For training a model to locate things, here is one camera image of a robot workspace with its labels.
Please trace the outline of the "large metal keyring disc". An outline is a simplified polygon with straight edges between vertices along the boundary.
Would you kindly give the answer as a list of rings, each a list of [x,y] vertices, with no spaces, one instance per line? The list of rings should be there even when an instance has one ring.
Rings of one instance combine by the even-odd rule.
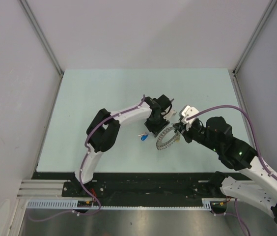
[[[163,150],[170,147],[178,138],[180,138],[180,134],[178,132],[175,133],[175,129],[172,126],[164,129],[157,138],[157,150]]]

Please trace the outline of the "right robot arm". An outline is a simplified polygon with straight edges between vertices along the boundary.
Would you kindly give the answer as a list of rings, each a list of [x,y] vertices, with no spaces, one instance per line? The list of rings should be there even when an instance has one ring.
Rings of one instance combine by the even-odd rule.
[[[233,136],[232,126],[223,117],[212,117],[205,125],[196,118],[192,124],[178,122],[173,127],[187,143],[195,141],[216,152],[227,168],[239,171],[263,189],[263,192],[248,190],[235,184],[230,177],[224,177],[208,184],[211,196],[225,194],[242,199],[264,210],[277,224],[277,173],[259,159],[260,154],[252,146]]]

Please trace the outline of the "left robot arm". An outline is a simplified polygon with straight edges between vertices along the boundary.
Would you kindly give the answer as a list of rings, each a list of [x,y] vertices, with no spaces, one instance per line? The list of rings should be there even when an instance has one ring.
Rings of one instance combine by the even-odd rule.
[[[86,154],[81,166],[75,171],[77,181],[73,184],[73,191],[81,197],[89,193],[88,182],[93,179],[95,168],[104,152],[115,144],[122,126],[143,120],[146,132],[142,136],[157,137],[169,125],[172,112],[172,100],[164,94],[159,98],[144,96],[138,104],[114,112],[99,110],[86,130]]]

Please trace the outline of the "key with blue tag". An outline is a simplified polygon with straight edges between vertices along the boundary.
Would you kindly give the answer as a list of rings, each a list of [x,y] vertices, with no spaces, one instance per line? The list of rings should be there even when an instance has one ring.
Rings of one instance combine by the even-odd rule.
[[[142,134],[139,134],[138,136],[140,137],[141,141],[145,141],[146,138],[149,136],[149,133],[148,132],[144,132]]]

